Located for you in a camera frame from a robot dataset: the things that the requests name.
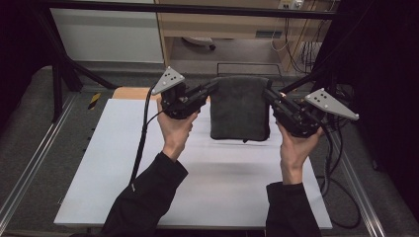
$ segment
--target hand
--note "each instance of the hand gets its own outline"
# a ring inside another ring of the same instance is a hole
[[[308,138],[292,136],[282,125],[277,126],[283,135],[281,145],[281,170],[283,172],[283,184],[295,185],[302,182],[302,165],[308,154],[317,145],[319,137],[323,133],[320,127],[317,132]]]
[[[157,99],[157,110],[162,111],[161,98]],[[198,112],[191,114],[185,119],[174,119],[164,113],[158,115],[157,120],[163,133],[163,153],[174,162],[185,149],[185,144],[192,130],[192,122],[198,117]]]

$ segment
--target person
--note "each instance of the person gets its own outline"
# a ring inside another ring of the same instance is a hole
[[[160,99],[157,105],[161,112]],[[188,175],[178,159],[197,116],[198,112],[185,119],[172,119],[159,114],[157,120],[164,139],[162,151],[116,198],[99,236],[154,236],[158,221],[169,210],[177,188]],[[302,164],[316,146],[322,130],[319,128],[308,138],[297,138],[279,123],[277,125],[283,136],[279,162],[283,180],[267,186],[270,206],[266,236],[321,236],[302,185]],[[94,235],[73,234],[71,237],[81,236]]]

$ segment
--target white table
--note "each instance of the white table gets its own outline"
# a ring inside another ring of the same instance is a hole
[[[144,101],[110,99],[54,220],[69,227],[102,226],[118,194],[126,187],[135,160]],[[156,114],[151,101],[148,117]],[[179,161],[189,176],[179,187],[159,227],[264,228],[266,186],[282,179],[281,134],[271,117],[267,141],[243,143],[210,138],[210,103],[202,107]],[[139,172],[161,151],[157,120],[150,123]],[[304,187],[320,228],[331,228],[329,215],[309,159]]]

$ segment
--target desk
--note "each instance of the desk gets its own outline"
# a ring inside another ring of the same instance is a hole
[[[141,89],[120,88],[124,97]],[[54,220],[69,227],[102,226],[114,199],[126,187],[135,160],[142,126],[143,100],[111,99],[99,120],[67,195]],[[150,102],[151,118],[157,106]],[[202,107],[180,162],[189,176],[179,187],[160,228],[249,229],[265,226],[266,185],[281,179],[281,135],[271,118],[271,137],[264,142],[212,140],[210,103]],[[156,120],[149,125],[142,172],[163,147]],[[331,222],[310,161],[304,164],[304,187],[320,228]]]
[[[154,0],[157,4],[182,4],[182,5],[208,5],[223,7],[248,7],[278,9],[282,2],[288,0],[216,0],[216,1],[191,1],[191,0]],[[304,0],[301,10],[305,11],[330,11],[336,9],[335,1],[329,0]],[[212,16],[194,14],[159,13],[158,22],[160,40],[162,42],[163,57],[166,66],[170,66],[170,56],[175,37],[190,38],[220,38],[220,39],[256,39],[257,32],[276,31],[282,33],[285,28],[285,19],[241,17],[241,16]],[[322,42],[330,21],[327,21],[319,31],[319,20],[291,19],[288,35],[291,55],[298,59],[300,46],[305,41]],[[285,45],[284,34],[274,40],[277,49]],[[292,67],[290,55],[286,50],[278,52],[279,58],[286,71]]]

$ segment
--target black jacket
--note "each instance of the black jacket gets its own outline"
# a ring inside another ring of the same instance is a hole
[[[115,200],[100,236],[152,237],[170,207],[176,189],[188,175],[180,162],[159,153],[153,163]],[[321,236],[302,184],[267,187],[269,212],[266,236]],[[74,234],[71,237],[88,237]]]

